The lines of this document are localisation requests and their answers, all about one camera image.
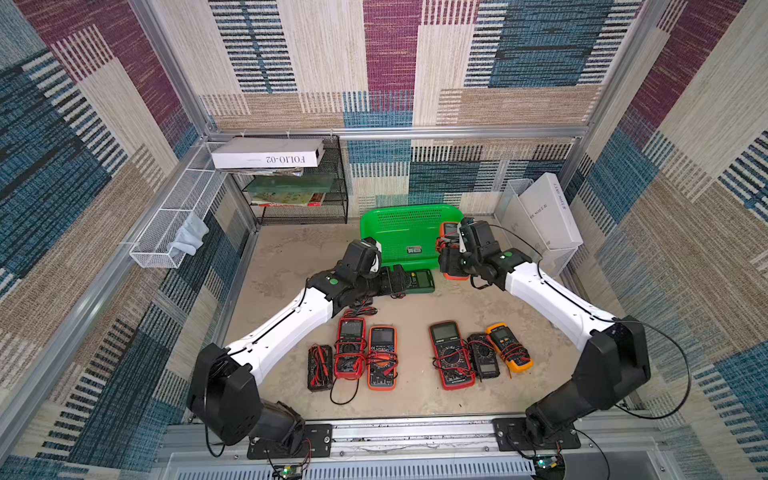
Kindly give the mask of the small dark green multimeter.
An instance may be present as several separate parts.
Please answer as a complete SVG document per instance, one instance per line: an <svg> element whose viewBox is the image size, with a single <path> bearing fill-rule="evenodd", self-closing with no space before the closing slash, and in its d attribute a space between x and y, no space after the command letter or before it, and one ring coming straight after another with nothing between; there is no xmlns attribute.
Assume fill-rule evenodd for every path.
<svg viewBox="0 0 768 480"><path fill-rule="evenodd" d="M431 294L435 291L435 282L429 269L413 270L405 273L405 293Z"/></svg>

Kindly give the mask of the orange clamp multimeter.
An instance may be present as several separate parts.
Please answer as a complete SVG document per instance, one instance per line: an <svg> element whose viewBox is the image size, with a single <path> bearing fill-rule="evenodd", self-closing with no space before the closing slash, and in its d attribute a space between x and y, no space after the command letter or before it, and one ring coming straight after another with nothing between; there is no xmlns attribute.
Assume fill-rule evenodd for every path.
<svg viewBox="0 0 768 480"><path fill-rule="evenodd" d="M469 276L461 266L459 224L456 222L444 222L439 229L436 239L436 251L438 252L439 269L448 280L466 281Z"/></svg>

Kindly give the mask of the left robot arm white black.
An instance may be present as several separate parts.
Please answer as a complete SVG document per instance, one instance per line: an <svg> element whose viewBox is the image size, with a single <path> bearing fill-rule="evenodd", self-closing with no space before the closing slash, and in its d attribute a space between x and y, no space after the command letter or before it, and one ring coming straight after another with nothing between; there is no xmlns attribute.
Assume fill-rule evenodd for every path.
<svg viewBox="0 0 768 480"><path fill-rule="evenodd" d="M207 437L223 446L245 438L271 441L290 454L304 444L304 420L282 402L261 399L259 386L290 350L346 308L406 291L400 264L386 266L371 237L352 241L336 265L309 277L300 293L256 330L229 345L205 346L193 368L188 409Z"/></svg>

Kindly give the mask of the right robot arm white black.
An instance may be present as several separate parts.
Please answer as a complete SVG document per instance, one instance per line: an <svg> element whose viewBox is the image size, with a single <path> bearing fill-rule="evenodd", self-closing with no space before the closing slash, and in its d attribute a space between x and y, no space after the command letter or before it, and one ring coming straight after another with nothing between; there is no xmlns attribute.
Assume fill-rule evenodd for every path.
<svg viewBox="0 0 768 480"><path fill-rule="evenodd" d="M450 277L480 278L524 301L579 351L571 378L525 411L524 437L542 446L650 380L646 331L634 318L620 319L559 285L524 252L502 249L493 230L472 218L449 224L436 241L439 268Z"/></svg>

